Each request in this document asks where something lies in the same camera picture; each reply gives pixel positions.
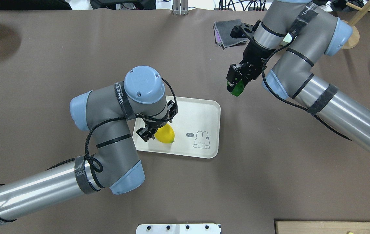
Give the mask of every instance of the cable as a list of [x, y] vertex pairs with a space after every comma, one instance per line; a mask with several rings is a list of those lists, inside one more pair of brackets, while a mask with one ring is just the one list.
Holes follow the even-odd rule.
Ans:
[[231, 5], [231, 6], [233, 6], [234, 10], [236, 10], [236, 7], [234, 6], [234, 2], [233, 2], [233, 0], [228, 1], [227, 10], [230, 10], [230, 4], [231, 4], [231, 3], [233, 3], [233, 5]]
[[[128, 8], [128, 7], [124, 6], [124, 5], [123, 5], [123, 8], [131, 9], [131, 8]], [[136, 6], [134, 6], [134, 9], [137, 9]]]
[[256, 7], [256, 10], [260, 10], [260, 7], [262, 7], [263, 3], [262, 0], [259, 0], [260, 4]]
[[247, 4], [247, 6], [246, 6], [246, 8], [245, 8], [244, 10], [246, 10], [246, 9], [250, 10], [250, 6], [252, 5], [252, 3], [257, 4], [257, 2], [256, 2], [256, 1], [251, 0], [251, 1], [250, 1], [250, 3], [249, 3], [249, 4]]
[[[238, 1], [239, 1], [238, 3], [243, 4], [244, 2], [252, 2], [253, 0], [238, 0]], [[229, 5], [234, 6], [234, 4], [238, 4], [238, 3], [232, 2], [231, 4], [229, 3]]]
[[329, 1], [329, 3], [327, 3], [327, 4], [325, 4], [324, 6], [321, 6], [321, 7], [326, 7], [326, 6], [328, 6], [328, 5], [331, 5], [331, 4], [332, 4], [332, 3], [334, 3], [335, 1], [337, 1], [337, 0]]
[[253, 2], [251, 2], [250, 4], [252, 4], [252, 3], [254, 3], [254, 4], [253, 4], [253, 9], [254, 9], [254, 10], [259, 10], [259, 3], [258, 3], [258, 2], [256, 2], [256, 1], [253, 1]]
[[239, 1], [239, 3], [241, 4], [241, 7], [242, 7], [242, 9], [244, 10], [244, 5], [243, 5], [243, 3], [240, 1], [240, 0], [238, 0]]
[[[279, 99], [280, 101], [282, 101], [282, 102], [284, 102], [284, 103], [286, 103], [286, 104], [289, 104], [289, 105], [294, 106], [294, 107], [296, 107], [296, 108], [300, 108], [300, 109], [302, 109], [302, 110], [304, 110], [304, 111], [307, 111], [307, 110], [308, 110], [307, 108], [304, 108], [304, 107], [303, 107], [303, 106], [301, 106], [301, 105], [297, 105], [297, 104], [295, 104], [295, 103], [292, 103], [292, 102], [286, 101], [285, 99], [283, 99], [283, 98], [279, 97], [279, 95], [277, 95], [277, 94], [276, 94], [276, 93], [271, 89], [271, 87], [269, 86], [269, 84], [268, 84], [268, 83], [267, 83], [267, 81], [266, 81], [266, 76], [264, 75], [264, 70], [266, 69], [266, 64], [267, 64], [267, 62], [270, 60], [270, 58], [271, 58], [273, 55], [275, 55], [277, 52], [281, 51], [282, 49], [285, 49], [285, 48], [287, 48], [288, 46], [290, 46], [290, 45], [293, 43], [293, 41], [294, 41], [294, 40], [295, 40], [295, 37], [293, 37], [293, 38], [292, 38], [292, 40], [291, 40], [288, 44], [286, 44], [285, 46], [283, 46], [283, 47], [281, 47], [281, 48], [276, 49], [275, 51], [273, 51], [273, 52], [269, 55], [269, 57], [267, 57], [267, 59], [265, 59], [265, 60], [264, 60], [263, 65], [262, 65], [262, 78], [263, 78], [263, 82], [264, 82], [265, 86], [267, 87], [267, 89], [268, 89], [268, 90], [271, 92], [271, 94], [273, 94], [273, 96], [275, 96], [277, 99]], [[326, 124], [326, 123], [325, 123], [321, 118], [319, 118], [318, 116], [314, 115], [314, 117], [315, 117], [318, 121], [320, 121], [320, 123], [322, 123], [324, 126], [326, 126], [329, 130], [331, 130], [332, 132], [336, 133], [338, 136], [341, 136], [342, 138], [345, 138], [345, 139], [347, 139], [347, 140], [350, 140], [350, 141], [351, 141], [351, 139], [350, 139], [350, 138], [348, 138], [347, 136], [345, 136], [345, 135], [343, 135], [342, 133], [338, 132], [337, 130], [333, 129], [331, 126], [329, 126], [328, 124]]]
[[[94, 171], [96, 171], [98, 173], [102, 172], [103, 171], [103, 165], [101, 164], [101, 162], [98, 159], [94, 158], [94, 154], [92, 156], [90, 156], [90, 152], [88, 150], [88, 145], [90, 144], [91, 135], [93, 135], [93, 132], [94, 132], [95, 129], [97, 129], [99, 126], [101, 126], [103, 124], [106, 124], [106, 123], [109, 123], [109, 122], [112, 122], [112, 121], [124, 120], [124, 119], [125, 119], [125, 117], [118, 117], [118, 118], [113, 118], [113, 119], [102, 121], [101, 123], [99, 123], [96, 126], [94, 126], [90, 130], [90, 132], [88, 133], [87, 139], [85, 140], [85, 148], [84, 148], [85, 149], [85, 155], [84, 155], [84, 160], [87, 160], [88, 163], [90, 163], [91, 168]], [[60, 163], [54, 165], [54, 166], [51, 166], [47, 170], [52, 169], [52, 168], [55, 168], [57, 166], [61, 166], [62, 164], [65, 164], [65, 163], [68, 163], [68, 162], [71, 162], [71, 161], [75, 161], [75, 159], [76, 158], [71, 158], [71, 159], [65, 160], [63, 162], [60, 162]]]

